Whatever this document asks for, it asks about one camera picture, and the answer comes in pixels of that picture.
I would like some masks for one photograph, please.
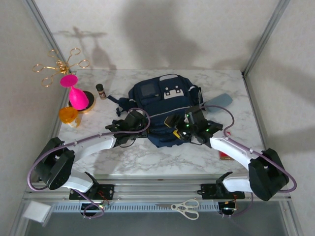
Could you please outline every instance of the scissors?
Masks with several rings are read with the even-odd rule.
[[[189,205],[189,203],[191,202],[195,202],[197,203],[196,205]],[[198,208],[199,207],[199,202],[195,199],[189,199],[183,203],[179,203],[179,204],[156,204],[156,206],[158,207],[162,207],[162,208],[169,208],[175,211],[180,212],[181,214],[183,214],[186,218],[188,218],[189,220],[196,220],[199,218],[199,213],[195,210],[189,210],[189,208]],[[196,215],[196,217],[191,218],[189,217],[189,215],[187,215],[187,213],[194,214]]]

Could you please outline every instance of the pink vase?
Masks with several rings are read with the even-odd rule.
[[[72,74],[65,75],[60,80],[61,86],[70,88],[69,101],[72,107],[76,110],[83,110],[88,106],[89,100],[82,90],[74,87],[77,82],[78,77]]]
[[[83,110],[89,104],[89,100],[86,97],[85,93],[82,90],[73,86],[70,88],[69,101],[72,107],[76,110]]]

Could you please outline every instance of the spice jar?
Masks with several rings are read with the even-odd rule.
[[[64,107],[59,110],[59,119],[62,123],[70,125],[72,128],[76,128],[81,123],[81,115],[73,107]]]
[[[98,95],[99,95],[100,99],[104,100],[104,99],[107,98],[107,97],[106,97],[106,94],[105,94],[105,92],[104,92],[104,88],[103,88],[103,85],[102,85],[102,84],[97,84],[97,85],[96,85],[96,90],[97,90],[97,92],[98,92]]]

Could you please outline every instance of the marble table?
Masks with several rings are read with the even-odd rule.
[[[262,150],[251,104],[238,70],[78,70],[77,88],[92,92],[96,105],[88,114],[83,115],[78,128],[62,124],[59,138],[68,143],[103,133],[106,132],[106,125],[111,124],[113,119],[118,119],[117,105],[109,99],[101,100],[95,89],[96,84],[103,84],[106,95],[127,97],[128,91],[137,82],[170,73],[180,74],[202,87],[205,101],[222,93],[229,94],[233,103],[228,109],[235,116],[235,125],[230,129],[232,137],[256,150]],[[224,111],[207,114],[206,118],[224,126],[231,123],[230,116]],[[116,147],[94,153],[79,160],[73,167],[94,175],[198,175],[246,171],[236,161],[220,160],[219,152],[206,146],[183,144],[156,148],[147,139],[137,139],[128,148]]]

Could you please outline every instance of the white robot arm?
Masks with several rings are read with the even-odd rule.
[[[222,132],[222,125],[206,120],[199,107],[187,109],[186,116],[188,122],[181,116],[169,116],[164,123],[175,128],[174,135],[178,138],[189,142],[192,136],[195,136],[201,144],[226,153],[248,170],[245,175],[229,172],[220,177],[216,183],[215,199],[225,199],[227,194],[233,192],[253,192],[267,201],[288,183],[288,177],[275,166],[226,138]],[[125,120],[118,122],[106,128],[112,132],[121,131],[119,134],[116,132],[108,136],[100,135],[75,144],[69,147],[70,149],[61,148],[40,161],[34,170],[51,190],[67,187],[82,193],[95,193],[98,185],[96,180],[89,173],[72,170],[73,163],[92,153],[125,144],[128,140],[146,137],[146,132],[145,134],[129,132],[144,127],[145,118],[139,112],[132,111]],[[63,142],[59,138],[53,138],[41,155],[62,145]],[[274,150],[268,149],[262,153],[283,168]]]

